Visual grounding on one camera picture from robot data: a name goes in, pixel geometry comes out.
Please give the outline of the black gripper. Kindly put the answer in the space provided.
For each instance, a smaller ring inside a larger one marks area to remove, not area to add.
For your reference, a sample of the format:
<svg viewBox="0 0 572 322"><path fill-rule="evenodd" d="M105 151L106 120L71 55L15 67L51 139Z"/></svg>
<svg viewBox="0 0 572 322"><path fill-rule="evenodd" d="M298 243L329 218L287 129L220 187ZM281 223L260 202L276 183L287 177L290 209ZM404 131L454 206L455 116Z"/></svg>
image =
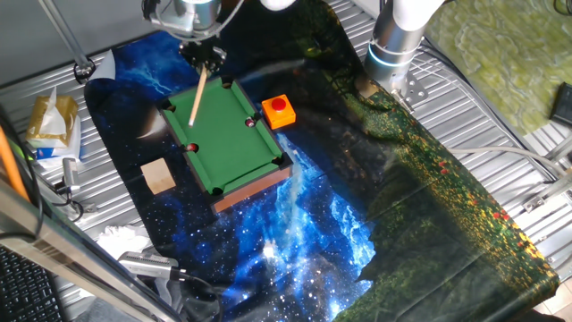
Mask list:
<svg viewBox="0 0 572 322"><path fill-rule="evenodd" d="M219 38L182 42L179 51L196 72L202 72L204 65L209 72L218 72L227 57L227 52L220 46Z"/></svg>

